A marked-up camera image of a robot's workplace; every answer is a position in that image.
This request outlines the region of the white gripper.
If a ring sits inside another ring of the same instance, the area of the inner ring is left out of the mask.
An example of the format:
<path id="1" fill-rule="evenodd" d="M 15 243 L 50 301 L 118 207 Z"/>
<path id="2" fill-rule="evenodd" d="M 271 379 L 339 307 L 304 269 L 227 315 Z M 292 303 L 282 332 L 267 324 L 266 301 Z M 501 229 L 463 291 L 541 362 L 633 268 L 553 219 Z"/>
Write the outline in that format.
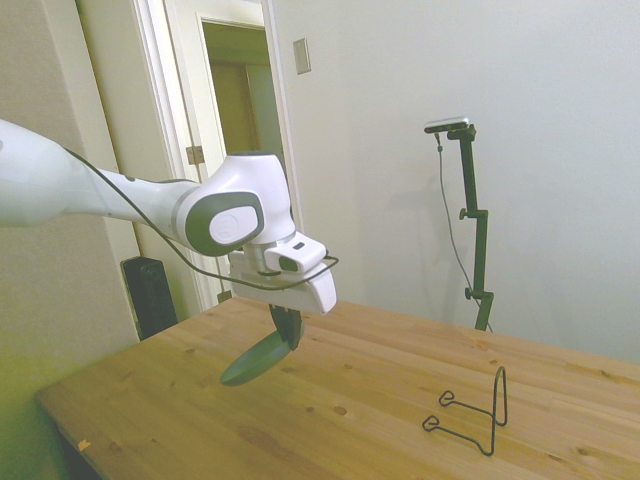
<path id="1" fill-rule="evenodd" d="M 280 272 L 278 275 L 268 276 L 251 270 L 243 252 L 232 252 L 229 262 L 233 293 L 270 304 L 269 310 L 276 331 L 283 341 L 287 341 L 292 351 L 298 348 L 304 330 L 304 322 L 298 310 L 326 314 L 337 303 L 336 287 L 330 270 L 337 263 L 336 257 L 326 256 L 304 274 Z"/>

